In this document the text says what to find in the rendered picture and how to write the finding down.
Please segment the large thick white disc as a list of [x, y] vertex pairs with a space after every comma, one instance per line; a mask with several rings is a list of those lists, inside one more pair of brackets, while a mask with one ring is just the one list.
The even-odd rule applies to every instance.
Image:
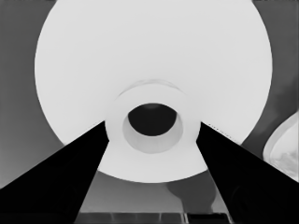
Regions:
[[[235, 143], [249, 136], [268, 98], [272, 52], [252, 0], [57, 0], [37, 40], [35, 78], [62, 143], [104, 124], [98, 170], [163, 183], [206, 170], [203, 128]], [[178, 113], [182, 134], [166, 151], [148, 154], [124, 137], [128, 113], [144, 104]]]

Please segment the white round carrier with pins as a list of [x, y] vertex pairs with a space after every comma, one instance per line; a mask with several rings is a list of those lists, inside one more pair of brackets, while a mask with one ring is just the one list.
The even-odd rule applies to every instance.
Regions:
[[299, 111], [285, 119], [273, 131], [263, 148], [263, 160], [279, 170], [277, 158], [295, 149], [299, 150]]

